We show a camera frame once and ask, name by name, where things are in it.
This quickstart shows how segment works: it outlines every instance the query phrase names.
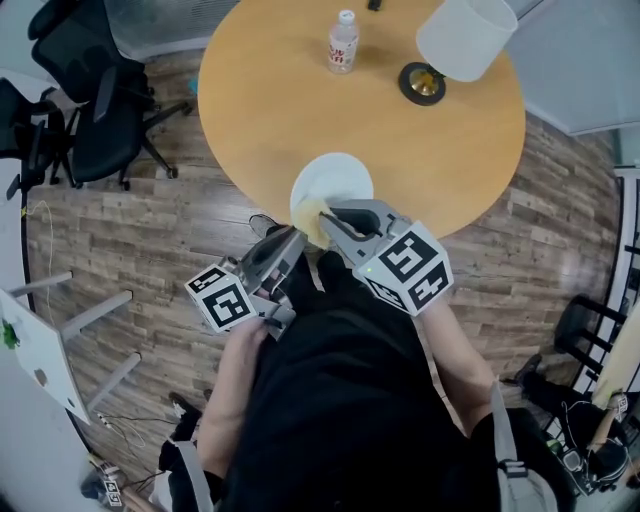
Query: bottle cap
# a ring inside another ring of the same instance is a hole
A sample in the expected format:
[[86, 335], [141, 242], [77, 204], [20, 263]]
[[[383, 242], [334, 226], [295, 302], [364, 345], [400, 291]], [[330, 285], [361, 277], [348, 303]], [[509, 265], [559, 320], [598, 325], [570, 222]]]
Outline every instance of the bottle cap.
[[356, 20], [356, 14], [353, 11], [344, 10], [340, 11], [338, 15], [338, 21], [341, 25], [353, 25], [353, 22]]

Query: wooden floor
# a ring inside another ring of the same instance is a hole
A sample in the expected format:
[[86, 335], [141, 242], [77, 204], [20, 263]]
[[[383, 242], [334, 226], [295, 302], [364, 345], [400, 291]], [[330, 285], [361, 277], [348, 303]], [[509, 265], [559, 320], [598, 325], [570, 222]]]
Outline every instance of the wooden floor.
[[[159, 58], [147, 70], [159, 101], [193, 99], [201, 52]], [[215, 383], [224, 336], [214, 335], [183, 284], [222, 255], [241, 256], [256, 237], [247, 225], [260, 210], [227, 178], [205, 141], [197, 109], [152, 132], [180, 178], [142, 153], [131, 169], [131, 191], [115, 180], [76, 191], [64, 182], [29, 195], [29, 209], [45, 200], [53, 216], [53, 272], [72, 281], [51, 289], [56, 323], [125, 289], [133, 301], [85, 329], [68, 347], [79, 388], [89, 395], [128, 354], [142, 362], [99, 410], [137, 418], [169, 418], [169, 391], [198, 406]], [[451, 304], [472, 343], [497, 373], [510, 373], [531, 354], [544, 354], [556, 381], [569, 382], [576, 365], [552, 349], [555, 323], [569, 299], [586, 292], [602, 299], [615, 250], [618, 194], [608, 136], [569, 138], [537, 118], [509, 188], [480, 219], [447, 237], [455, 273]], [[39, 207], [28, 221], [32, 280], [48, 274], [49, 218]], [[36, 296], [48, 317], [46, 294]], [[517, 402], [517, 393], [507, 397]], [[82, 426], [94, 449], [141, 479], [157, 463], [172, 430], [135, 422], [145, 440], [124, 427], [124, 440], [99, 424]]]

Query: plastic bottle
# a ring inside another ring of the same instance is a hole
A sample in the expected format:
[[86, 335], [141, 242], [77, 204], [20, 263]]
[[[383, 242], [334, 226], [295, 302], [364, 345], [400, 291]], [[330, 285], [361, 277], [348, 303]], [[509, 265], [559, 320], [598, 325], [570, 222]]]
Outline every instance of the plastic bottle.
[[337, 74], [353, 69], [360, 30], [353, 11], [340, 11], [338, 23], [329, 32], [329, 69]]

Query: lamp base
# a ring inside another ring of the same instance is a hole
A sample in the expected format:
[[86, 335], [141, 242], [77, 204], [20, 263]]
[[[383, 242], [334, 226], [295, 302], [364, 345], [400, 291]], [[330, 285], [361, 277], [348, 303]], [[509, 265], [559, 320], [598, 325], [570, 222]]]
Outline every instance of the lamp base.
[[447, 92], [444, 75], [424, 62], [407, 64], [400, 72], [398, 85], [408, 100], [423, 107], [435, 105]]

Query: round wooden table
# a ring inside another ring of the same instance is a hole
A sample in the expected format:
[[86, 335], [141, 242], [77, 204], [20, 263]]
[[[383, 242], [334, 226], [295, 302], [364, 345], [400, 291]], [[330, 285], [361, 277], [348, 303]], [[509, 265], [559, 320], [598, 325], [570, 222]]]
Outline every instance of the round wooden table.
[[[343, 151], [375, 196], [441, 237], [485, 212], [511, 180], [525, 134], [520, 87], [503, 52], [477, 82], [447, 80], [435, 106], [409, 102], [400, 70], [421, 61], [416, 31], [439, 0], [242, 0], [205, 52], [200, 119], [220, 166], [258, 206], [289, 222], [300, 171]], [[327, 68], [341, 9], [360, 25], [354, 70]]]

